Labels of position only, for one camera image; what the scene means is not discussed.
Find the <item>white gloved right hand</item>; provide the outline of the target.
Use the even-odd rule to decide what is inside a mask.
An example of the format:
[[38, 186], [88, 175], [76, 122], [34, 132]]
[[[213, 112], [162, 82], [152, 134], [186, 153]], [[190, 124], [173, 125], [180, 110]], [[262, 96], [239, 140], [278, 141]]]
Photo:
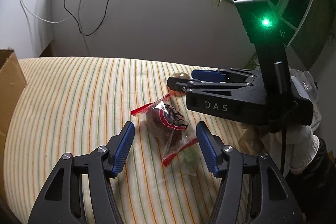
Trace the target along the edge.
[[[282, 133], [268, 133], [261, 137], [265, 151], [269, 153], [275, 164], [281, 166]], [[320, 141], [313, 134], [310, 126], [288, 127], [286, 134], [286, 151], [284, 176], [288, 173], [300, 174], [317, 155]]]

